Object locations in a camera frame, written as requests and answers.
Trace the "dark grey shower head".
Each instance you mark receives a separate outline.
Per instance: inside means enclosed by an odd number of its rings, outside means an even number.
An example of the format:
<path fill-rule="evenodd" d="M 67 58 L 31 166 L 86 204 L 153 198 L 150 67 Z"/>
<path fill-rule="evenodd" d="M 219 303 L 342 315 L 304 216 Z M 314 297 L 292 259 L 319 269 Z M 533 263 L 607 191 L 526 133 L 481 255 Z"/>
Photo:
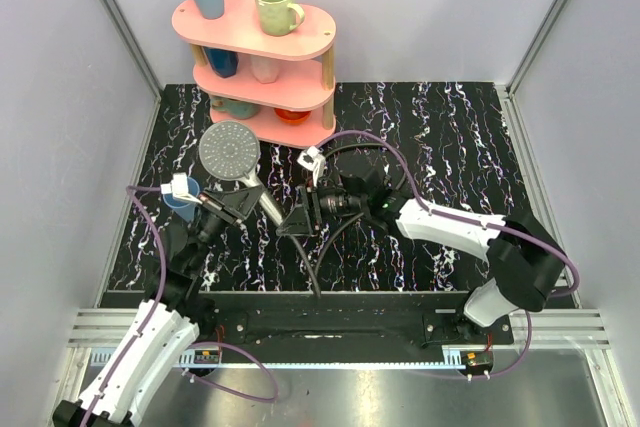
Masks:
<path fill-rule="evenodd" d="M 249 127 L 234 120 L 214 123 L 202 135 L 198 154 L 203 168 L 214 178 L 261 187 L 259 203 L 263 211 L 276 227 L 283 223 L 282 208 L 258 177 L 260 142 Z"/>

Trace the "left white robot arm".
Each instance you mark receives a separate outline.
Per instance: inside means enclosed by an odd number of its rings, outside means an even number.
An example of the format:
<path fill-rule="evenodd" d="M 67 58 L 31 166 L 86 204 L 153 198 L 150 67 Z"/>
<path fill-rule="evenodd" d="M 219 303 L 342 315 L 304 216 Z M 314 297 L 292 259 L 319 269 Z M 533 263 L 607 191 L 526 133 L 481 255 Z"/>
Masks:
<path fill-rule="evenodd" d="M 157 277 L 100 374 L 75 400 L 54 409 L 56 426 L 137 426 L 150 400 L 189 346 L 216 332 L 215 303 L 200 288 L 206 257 L 229 227 L 240 226 L 263 193 L 259 186 L 205 190 L 191 198 L 194 220 L 149 227 L 159 258 Z"/>

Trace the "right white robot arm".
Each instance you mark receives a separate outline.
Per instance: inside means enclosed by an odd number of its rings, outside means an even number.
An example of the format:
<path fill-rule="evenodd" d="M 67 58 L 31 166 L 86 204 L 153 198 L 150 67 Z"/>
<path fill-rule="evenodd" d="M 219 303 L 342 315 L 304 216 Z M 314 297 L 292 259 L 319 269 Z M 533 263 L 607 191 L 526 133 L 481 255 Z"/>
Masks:
<path fill-rule="evenodd" d="M 329 176 L 326 157 L 315 147 L 303 150 L 298 163 L 311 172 L 311 181 L 299 187 L 299 201 L 278 227 L 279 235 L 312 236 L 329 218 L 365 220 L 383 234 L 438 243 L 486 262 L 489 280 L 471 291 L 453 321 L 455 334 L 466 343 L 480 341 L 506 314 L 545 308 L 564 264 L 559 245 L 533 214 L 443 207 L 349 159 Z"/>

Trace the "small blue cup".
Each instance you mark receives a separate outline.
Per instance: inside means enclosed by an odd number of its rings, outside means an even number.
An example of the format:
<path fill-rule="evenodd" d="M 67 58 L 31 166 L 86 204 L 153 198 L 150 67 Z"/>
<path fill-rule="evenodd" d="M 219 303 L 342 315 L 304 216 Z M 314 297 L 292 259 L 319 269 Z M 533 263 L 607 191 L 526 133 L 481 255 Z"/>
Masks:
<path fill-rule="evenodd" d="M 196 205 L 192 203 L 180 202 L 173 199 L 170 195 L 162 195 L 164 203 L 179 217 L 186 222 L 191 222 L 195 217 Z"/>

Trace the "teal speckled ceramic mug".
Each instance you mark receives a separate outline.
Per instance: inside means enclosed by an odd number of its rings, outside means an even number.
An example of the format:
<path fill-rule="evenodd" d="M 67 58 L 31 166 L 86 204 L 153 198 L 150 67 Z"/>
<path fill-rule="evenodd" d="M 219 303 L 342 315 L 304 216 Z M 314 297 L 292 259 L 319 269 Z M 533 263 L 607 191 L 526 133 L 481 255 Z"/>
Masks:
<path fill-rule="evenodd" d="M 256 104 L 218 96 L 211 96 L 210 104 L 214 111 L 229 114 L 238 120 L 252 118 L 259 112 L 259 106 Z"/>

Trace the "orange bowl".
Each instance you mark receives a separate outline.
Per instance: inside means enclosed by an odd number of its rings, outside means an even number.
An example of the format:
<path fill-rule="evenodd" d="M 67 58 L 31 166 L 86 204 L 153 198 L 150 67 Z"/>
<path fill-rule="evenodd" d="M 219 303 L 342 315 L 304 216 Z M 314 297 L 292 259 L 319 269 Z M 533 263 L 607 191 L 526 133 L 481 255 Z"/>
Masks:
<path fill-rule="evenodd" d="M 300 125 L 311 115 L 310 111 L 291 111 L 280 108 L 275 108 L 274 113 L 280 121 L 288 125 Z"/>

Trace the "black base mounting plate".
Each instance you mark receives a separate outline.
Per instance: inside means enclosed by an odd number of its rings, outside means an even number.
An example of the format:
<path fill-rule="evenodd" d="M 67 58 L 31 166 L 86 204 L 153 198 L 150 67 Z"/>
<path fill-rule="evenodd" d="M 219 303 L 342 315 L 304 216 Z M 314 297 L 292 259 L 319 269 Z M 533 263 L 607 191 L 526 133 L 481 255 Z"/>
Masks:
<path fill-rule="evenodd" d="M 477 327 L 462 315 L 466 292 L 214 292 L 196 300 L 197 318 L 223 340 L 388 340 L 417 347 L 451 344 L 507 346 L 514 342 L 507 316 Z"/>

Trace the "pink three-tier shelf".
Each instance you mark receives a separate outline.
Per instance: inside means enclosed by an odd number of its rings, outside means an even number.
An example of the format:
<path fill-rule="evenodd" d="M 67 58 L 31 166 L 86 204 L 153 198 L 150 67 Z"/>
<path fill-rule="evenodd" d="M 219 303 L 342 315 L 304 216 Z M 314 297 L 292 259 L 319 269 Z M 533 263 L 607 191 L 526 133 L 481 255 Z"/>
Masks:
<path fill-rule="evenodd" d="M 172 15 L 172 27 L 191 46 L 195 59 L 193 77 L 211 96 L 257 104 L 261 111 L 245 123 L 262 140 L 295 148 L 306 148 L 328 139 L 335 131 L 334 41 L 336 23 L 323 9 L 303 5 L 304 23 L 282 37 L 265 34 L 259 25 L 254 0 L 225 0 L 222 17 L 205 19 L 194 0 L 185 0 Z M 221 78 L 209 65 L 203 48 L 239 54 L 237 73 Z M 271 84 L 259 83 L 251 72 L 250 57 L 268 57 L 278 62 L 280 72 Z M 310 111 L 300 125 L 278 119 L 275 108 Z"/>

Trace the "pale pink faceted cup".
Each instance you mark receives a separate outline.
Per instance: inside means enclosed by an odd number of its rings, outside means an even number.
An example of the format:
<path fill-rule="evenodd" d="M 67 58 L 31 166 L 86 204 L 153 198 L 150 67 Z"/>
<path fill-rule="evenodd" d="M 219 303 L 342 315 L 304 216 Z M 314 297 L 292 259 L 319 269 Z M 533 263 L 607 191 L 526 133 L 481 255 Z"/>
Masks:
<path fill-rule="evenodd" d="M 280 67 L 276 60 L 263 56 L 251 56 L 250 67 L 253 76 L 261 84 L 274 83 L 280 72 Z"/>

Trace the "dark blue faceted cup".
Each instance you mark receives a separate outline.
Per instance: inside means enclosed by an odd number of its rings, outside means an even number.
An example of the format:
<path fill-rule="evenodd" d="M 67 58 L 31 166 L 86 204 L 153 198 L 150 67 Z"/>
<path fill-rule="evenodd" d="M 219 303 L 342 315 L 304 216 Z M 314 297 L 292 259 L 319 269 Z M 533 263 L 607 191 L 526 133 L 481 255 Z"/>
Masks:
<path fill-rule="evenodd" d="M 229 78 L 237 73 L 239 58 L 236 52 L 209 47 L 204 47 L 203 50 L 216 75 Z"/>

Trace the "light green mug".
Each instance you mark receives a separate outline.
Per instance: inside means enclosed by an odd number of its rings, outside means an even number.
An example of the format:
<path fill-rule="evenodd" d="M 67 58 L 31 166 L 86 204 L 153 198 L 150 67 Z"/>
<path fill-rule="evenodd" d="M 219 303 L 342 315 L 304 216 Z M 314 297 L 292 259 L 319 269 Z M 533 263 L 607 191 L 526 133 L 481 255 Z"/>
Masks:
<path fill-rule="evenodd" d="M 285 36 L 300 27 L 304 9 L 295 0 L 255 0 L 262 31 L 271 36 Z"/>

